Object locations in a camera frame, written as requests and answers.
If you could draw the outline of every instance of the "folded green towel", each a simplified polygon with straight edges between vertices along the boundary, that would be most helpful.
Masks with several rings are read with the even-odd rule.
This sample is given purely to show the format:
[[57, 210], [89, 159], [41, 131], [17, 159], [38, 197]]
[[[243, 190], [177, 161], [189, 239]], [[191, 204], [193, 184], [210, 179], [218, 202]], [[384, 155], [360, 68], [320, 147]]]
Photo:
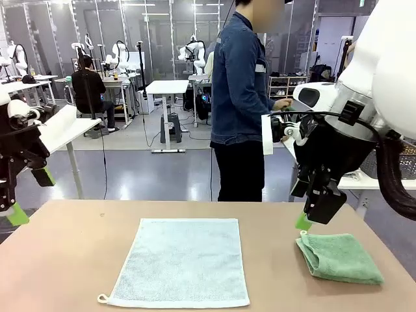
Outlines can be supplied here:
[[383, 276], [351, 234], [301, 235], [296, 240], [313, 276], [333, 281], [379, 285]]

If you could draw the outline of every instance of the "ceiling light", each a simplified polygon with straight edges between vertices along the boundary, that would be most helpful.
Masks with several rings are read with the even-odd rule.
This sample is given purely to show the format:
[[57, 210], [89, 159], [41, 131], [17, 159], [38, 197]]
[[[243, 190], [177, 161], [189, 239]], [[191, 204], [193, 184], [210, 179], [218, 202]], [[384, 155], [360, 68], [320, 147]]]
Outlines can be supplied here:
[[125, 7], [155, 7], [156, 5], [154, 3], [150, 4], [144, 4], [144, 3], [124, 3], [123, 6]]
[[142, 13], [142, 15], [169, 15], [169, 13]]

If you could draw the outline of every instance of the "basket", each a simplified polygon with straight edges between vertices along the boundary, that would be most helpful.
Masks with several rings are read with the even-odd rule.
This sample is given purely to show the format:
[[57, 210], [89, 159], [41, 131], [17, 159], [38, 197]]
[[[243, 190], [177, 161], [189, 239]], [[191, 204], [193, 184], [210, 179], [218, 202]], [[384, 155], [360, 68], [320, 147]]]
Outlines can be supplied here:
[[[402, 179], [416, 179], [416, 148], [409, 145], [405, 146], [404, 151], [399, 156], [399, 161]], [[369, 177], [377, 179], [377, 159], [375, 150], [372, 150], [363, 161], [360, 169]]]

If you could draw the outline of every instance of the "man's hand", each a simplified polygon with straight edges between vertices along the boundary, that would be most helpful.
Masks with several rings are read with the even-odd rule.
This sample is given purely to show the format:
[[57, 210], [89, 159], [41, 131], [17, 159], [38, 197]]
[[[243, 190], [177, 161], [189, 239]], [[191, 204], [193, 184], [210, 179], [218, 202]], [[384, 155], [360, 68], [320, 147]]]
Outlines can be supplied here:
[[292, 99], [280, 99], [279, 101], [276, 101], [273, 105], [273, 111], [280, 111], [282, 109], [285, 109], [286, 107], [289, 107], [292, 105], [293, 100]]

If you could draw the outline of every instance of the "man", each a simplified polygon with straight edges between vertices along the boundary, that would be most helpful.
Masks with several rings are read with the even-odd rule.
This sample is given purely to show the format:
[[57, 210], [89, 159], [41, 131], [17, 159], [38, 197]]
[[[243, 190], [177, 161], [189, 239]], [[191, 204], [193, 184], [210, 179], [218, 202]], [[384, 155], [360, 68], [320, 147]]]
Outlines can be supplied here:
[[211, 147], [220, 169], [220, 202], [261, 202], [261, 115], [288, 107], [292, 100], [267, 98], [265, 47], [256, 33], [270, 30], [284, 2], [235, 0], [236, 12], [217, 39]]
[[[114, 119], [114, 103], [112, 101], [102, 101], [101, 94], [105, 93], [105, 86], [101, 76], [91, 71], [93, 69], [92, 59], [89, 55], [84, 55], [84, 64], [86, 74], [88, 76], [88, 83], [90, 85], [90, 98], [94, 112], [107, 112], [107, 128], [109, 133], [120, 130], [116, 127]], [[90, 105], [86, 97], [86, 90], [81, 70], [72, 74], [72, 86], [75, 91], [75, 104], [78, 110], [83, 114], [91, 114]]]

